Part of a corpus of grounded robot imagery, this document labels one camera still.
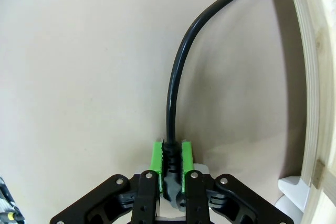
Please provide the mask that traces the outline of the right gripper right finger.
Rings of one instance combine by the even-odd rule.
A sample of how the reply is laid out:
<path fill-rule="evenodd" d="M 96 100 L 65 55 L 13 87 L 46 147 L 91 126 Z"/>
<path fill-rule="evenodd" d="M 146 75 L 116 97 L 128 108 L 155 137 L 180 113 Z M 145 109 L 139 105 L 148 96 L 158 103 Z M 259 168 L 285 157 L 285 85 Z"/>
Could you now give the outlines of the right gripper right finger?
<path fill-rule="evenodd" d="M 182 188 L 187 223 L 211 223 L 209 211 L 229 223 L 292 223 L 292 219 L 231 174 L 213 178 L 194 168 L 192 144 L 182 143 Z"/>

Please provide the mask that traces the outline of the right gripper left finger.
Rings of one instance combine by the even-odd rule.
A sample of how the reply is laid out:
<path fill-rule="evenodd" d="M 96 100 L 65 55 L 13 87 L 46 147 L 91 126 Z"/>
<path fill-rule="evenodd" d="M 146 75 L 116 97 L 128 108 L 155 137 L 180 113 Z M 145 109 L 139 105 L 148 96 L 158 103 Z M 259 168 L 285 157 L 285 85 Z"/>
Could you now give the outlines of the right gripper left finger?
<path fill-rule="evenodd" d="M 116 174 L 51 218 L 50 223 L 114 223 L 129 212 L 131 223 L 155 223 L 160 203 L 162 143 L 155 142 L 148 170 L 132 178 Z"/>

